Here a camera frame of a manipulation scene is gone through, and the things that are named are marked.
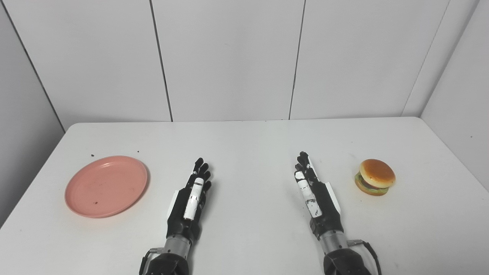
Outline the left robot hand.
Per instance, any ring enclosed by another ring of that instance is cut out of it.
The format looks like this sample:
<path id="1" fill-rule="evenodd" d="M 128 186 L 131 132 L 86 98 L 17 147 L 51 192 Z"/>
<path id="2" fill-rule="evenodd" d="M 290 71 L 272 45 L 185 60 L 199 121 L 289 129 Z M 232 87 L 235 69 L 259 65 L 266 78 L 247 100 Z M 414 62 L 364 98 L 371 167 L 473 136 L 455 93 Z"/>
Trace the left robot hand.
<path id="1" fill-rule="evenodd" d="M 167 219 L 166 237 L 183 236 L 193 244 L 201 235 L 201 214 L 206 205 L 207 192 L 212 186 L 209 180 L 209 164 L 198 158 L 185 187 L 177 193 Z"/>

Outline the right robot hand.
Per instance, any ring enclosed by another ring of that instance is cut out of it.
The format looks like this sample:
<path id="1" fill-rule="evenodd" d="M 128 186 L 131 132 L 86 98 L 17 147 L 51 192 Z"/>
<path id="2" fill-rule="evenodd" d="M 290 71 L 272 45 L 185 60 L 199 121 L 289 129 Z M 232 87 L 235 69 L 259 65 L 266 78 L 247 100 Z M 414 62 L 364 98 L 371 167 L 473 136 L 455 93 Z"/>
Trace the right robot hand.
<path id="1" fill-rule="evenodd" d="M 318 179 L 309 155 L 305 151 L 300 152 L 297 161 L 295 181 L 310 213 L 313 235 L 320 239 L 321 235 L 329 231 L 343 233 L 340 207 L 331 184 L 323 183 Z"/>

